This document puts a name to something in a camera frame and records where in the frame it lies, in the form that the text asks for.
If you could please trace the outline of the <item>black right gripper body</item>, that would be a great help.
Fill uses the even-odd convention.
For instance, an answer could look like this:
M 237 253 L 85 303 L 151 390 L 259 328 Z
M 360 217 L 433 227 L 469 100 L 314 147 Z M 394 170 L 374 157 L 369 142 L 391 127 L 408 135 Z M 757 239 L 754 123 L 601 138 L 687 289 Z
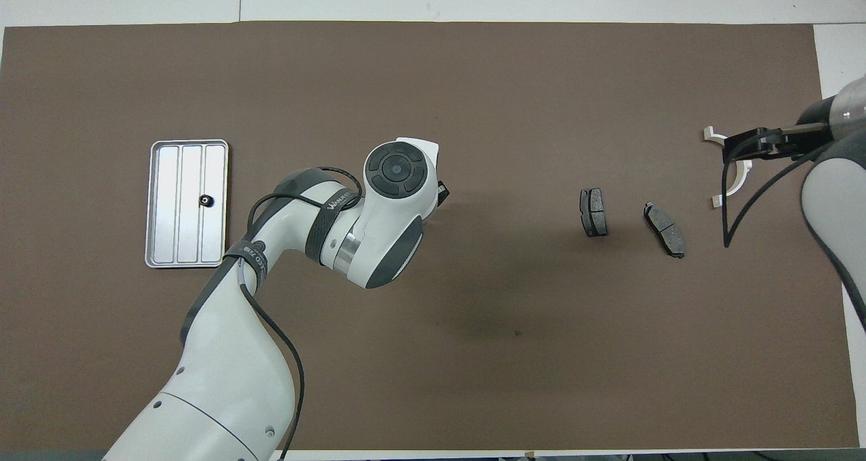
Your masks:
M 834 140 L 831 134 L 831 107 L 835 98 L 829 97 L 811 104 L 801 113 L 797 122 L 783 126 L 783 142 L 777 150 L 780 158 L 814 160 L 820 155 L 808 156 Z

